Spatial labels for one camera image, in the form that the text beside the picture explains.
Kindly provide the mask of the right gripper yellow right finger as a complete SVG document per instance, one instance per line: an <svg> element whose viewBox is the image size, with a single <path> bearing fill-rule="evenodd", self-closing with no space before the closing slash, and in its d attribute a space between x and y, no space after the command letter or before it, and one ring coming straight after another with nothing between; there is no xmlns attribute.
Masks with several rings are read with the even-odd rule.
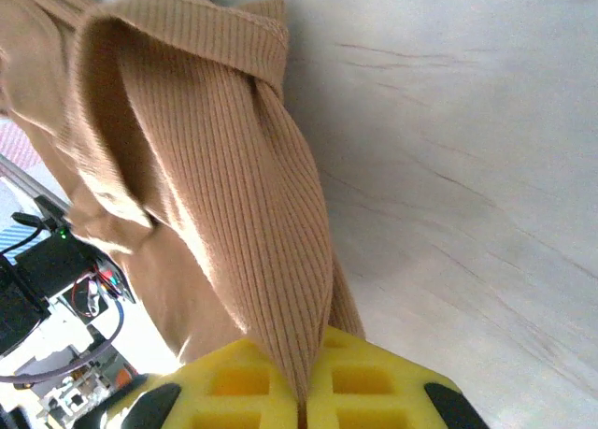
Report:
<svg viewBox="0 0 598 429"><path fill-rule="evenodd" d="M489 429L449 378L328 328L312 369L306 429Z"/></svg>

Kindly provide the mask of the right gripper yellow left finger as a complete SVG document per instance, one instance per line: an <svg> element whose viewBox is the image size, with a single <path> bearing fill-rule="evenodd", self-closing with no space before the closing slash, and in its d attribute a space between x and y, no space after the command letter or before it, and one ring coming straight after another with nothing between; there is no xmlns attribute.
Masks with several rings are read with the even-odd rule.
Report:
<svg viewBox="0 0 598 429"><path fill-rule="evenodd" d="M83 429L304 429L304 418L276 366L239 340L174 373L137 376Z"/></svg>

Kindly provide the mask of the brown tank top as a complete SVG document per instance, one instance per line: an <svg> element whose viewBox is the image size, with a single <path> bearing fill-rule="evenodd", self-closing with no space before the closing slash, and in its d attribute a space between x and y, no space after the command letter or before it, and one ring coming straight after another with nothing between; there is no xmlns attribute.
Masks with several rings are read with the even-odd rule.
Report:
<svg viewBox="0 0 598 429"><path fill-rule="evenodd" d="M0 0L0 113L185 363L242 336L300 401L363 325L284 106L282 0Z"/></svg>

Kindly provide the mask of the long aluminium frame rail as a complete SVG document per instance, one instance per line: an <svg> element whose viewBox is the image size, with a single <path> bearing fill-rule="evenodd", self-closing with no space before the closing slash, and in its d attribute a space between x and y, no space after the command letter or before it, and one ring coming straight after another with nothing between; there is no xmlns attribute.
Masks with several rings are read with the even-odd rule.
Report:
<svg viewBox="0 0 598 429"><path fill-rule="evenodd" d="M62 198L2 154L0 154L0 172L9 184L33 200L46 218L52 218L60 224L65 224L64 217L69 205Z"/></svg>

